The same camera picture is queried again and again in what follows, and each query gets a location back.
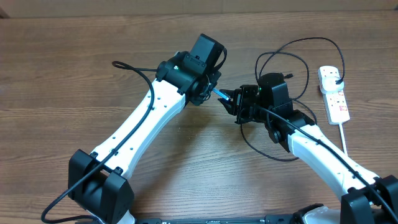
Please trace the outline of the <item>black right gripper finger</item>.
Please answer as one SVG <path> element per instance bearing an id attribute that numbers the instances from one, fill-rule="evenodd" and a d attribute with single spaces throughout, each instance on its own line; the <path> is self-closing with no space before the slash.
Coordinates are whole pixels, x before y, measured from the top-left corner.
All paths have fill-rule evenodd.
<path id="1" fill-rule="evenodd" d="M 237 115 L 237 107 L 235 102 L 223 98 L 218 98 L 218 101 L 224 106 L 228 114 Z"/>
<path id="2" fill-rule="evenodd" d="M 224 98 L 235 99 L 239 94 L 239 89 L 235 90 L 221 89 L 220 92 L 222 93 Z"/>

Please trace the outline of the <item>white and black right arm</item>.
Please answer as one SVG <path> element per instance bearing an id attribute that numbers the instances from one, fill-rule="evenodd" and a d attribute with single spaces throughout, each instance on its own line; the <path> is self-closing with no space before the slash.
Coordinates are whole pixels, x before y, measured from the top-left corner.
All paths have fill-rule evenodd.
<path id="1" fill-rule="evenodd" d="M 283 74 L 268 73 L 255 85 L 217 94 L 237 124 L 264 124 L 271 140 L 312 168 L 340 201 L 338 210 L 322 203 L 301 208 L 289 223 L 397 223 L 397 178 L 365 169 L 295 110 Z"/>

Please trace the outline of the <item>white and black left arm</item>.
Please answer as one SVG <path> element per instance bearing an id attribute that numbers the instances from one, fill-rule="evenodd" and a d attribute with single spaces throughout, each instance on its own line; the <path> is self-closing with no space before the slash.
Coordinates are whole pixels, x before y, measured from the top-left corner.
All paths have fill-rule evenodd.
<path id="1" fill-rule="evenodd" d="M 162 128 L 187 104 L 206 101 L 221 75 L 227 49 L 200 34 L 190 51 L 176 52 L 154 70 L 155 80 L 132 114 L 90 153 L 77 150 L 68 163 L 68 196 L 89 214 L 83 223 L 134 223 L 128 182 Z"/>

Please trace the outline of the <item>Samsung Galaxy smartphone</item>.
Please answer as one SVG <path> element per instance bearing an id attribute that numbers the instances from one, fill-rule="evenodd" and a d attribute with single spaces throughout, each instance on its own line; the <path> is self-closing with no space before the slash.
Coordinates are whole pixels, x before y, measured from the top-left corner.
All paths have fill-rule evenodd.
<path id="1" fill-rule="evenodd" d="M 213 88 L 212 91 L 213 91 L 214 93 L 216 93 L 220 98 L 222 98 L 222 99 L 224 99 L 224 100 L 226 100 L 226 101 L 230 101 L 230 100 L 231 100 L 231 98 L 230 98 L 229 95 L 227 95 L 226 93 L 223 93 L 222 91 L 220 91 L 220 90 L 217 89 L 217 88 Z"/>

